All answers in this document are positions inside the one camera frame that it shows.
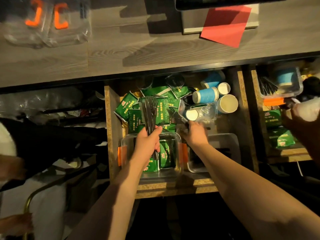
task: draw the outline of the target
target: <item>wooden drawer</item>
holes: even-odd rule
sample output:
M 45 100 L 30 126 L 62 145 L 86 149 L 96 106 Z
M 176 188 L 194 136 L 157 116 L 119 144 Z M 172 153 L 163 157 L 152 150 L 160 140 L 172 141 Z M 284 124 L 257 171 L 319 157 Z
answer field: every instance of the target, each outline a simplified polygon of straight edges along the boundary
M 231 93 L 237 97 L 239 108 L 234 113 L 219 115 L 215 130 L 217 133 L 236 134 L 240 145 L 242 165 L 258 173 L 258 161 L 254 148 L 254 138 L 242 71 L 240 67 L 233 67 L 227 68 L 225 72 L 226 82 L 231 86 Z M 200 87 L 200 81 L 202 81 L 206 75 L 207 72 L 204 71 L 190 72 L 188 76 L 186 76 L 186 85 Z M 120 103 L 121 97 L 129 92 L 129 90 L 134 92 L 134 88 L 134 78 L 110 81 L 105 86 L 106 127 L 111 181 L 120 170 L 118 166 L 118 146 L 122 137 L 127 133 L 122 122 L 113 111 Z M 190 173 L 185 170 L 183 175 L 176 181 L 170 181 L 169 179 L 156 179 L 148 182 L 140 181 L 137 198 L 215 191 L 217 191 L 217 188 L 208 173 Z
M 248 74 L 244 71 L 247 78 L 245 80 L 245 87 L 259 160 L 270 164 L 311 160 L 307 150 L 301 143 L 296 143 L 294 146 L 284 150 L 271 147 L 262 108 L 263 99 L 260 96 L 258 76 L 255 67 L 251 66 L 247 73 Z

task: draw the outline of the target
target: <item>red sticky note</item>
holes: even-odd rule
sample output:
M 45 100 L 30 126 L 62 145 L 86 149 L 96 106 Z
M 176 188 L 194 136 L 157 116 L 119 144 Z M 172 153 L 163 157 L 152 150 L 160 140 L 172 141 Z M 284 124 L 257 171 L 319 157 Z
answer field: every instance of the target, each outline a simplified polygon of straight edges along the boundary
M 238 48 L 250 12 L 246 6 L 210 8 L 201 37 Z

